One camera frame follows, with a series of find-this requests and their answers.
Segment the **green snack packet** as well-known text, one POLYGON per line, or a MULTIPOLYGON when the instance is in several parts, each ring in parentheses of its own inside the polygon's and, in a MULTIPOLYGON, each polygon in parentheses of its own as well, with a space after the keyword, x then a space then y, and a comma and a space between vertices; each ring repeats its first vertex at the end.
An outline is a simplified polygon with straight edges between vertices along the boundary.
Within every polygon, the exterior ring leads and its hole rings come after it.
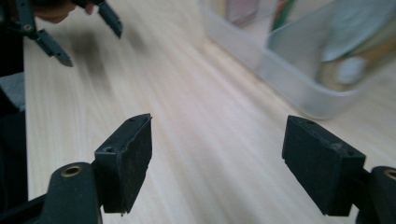
POLYGON ((297 0, 278 0, 276 3, 276 10, 273 17, 271 31, 282 27, 286 24, 290 13, 292 12, 297 0))

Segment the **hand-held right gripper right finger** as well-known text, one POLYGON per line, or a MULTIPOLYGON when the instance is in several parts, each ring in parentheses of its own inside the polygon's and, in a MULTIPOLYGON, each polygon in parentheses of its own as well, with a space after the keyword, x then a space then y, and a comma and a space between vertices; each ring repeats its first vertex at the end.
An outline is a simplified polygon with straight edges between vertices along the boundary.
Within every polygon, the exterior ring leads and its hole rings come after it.
POLYGON ((363 153, 314 121, 289 116, 282 159, 322 214, 349 215, 349 187, 363 170, 363 153))

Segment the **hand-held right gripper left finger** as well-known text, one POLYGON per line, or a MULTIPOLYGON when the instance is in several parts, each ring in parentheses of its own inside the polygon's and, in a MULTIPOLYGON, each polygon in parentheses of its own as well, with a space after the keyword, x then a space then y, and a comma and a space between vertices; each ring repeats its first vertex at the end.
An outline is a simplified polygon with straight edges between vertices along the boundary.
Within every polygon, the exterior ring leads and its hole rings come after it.
POLYGON ((94 152, 99 202, 106 213, 130 213, 152 157, 151 115, 125 120, 94 152))

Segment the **clear plastic container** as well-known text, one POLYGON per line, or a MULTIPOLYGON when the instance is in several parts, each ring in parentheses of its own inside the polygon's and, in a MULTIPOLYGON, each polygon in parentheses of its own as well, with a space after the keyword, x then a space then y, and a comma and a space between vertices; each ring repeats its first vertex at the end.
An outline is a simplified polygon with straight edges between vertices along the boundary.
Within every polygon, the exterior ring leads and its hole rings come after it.
POLYGON ((333 90, 329 83, 317 81, 331 0, 317 4, 303 0, 308 11, 274 31, 277 0, 257 0, 255 14, 241 24, 220 16, 225 1, 197 0, 206 36, 311 119, 338 116, 390 80, 396 69, 392 61, 344 91, 333 90))

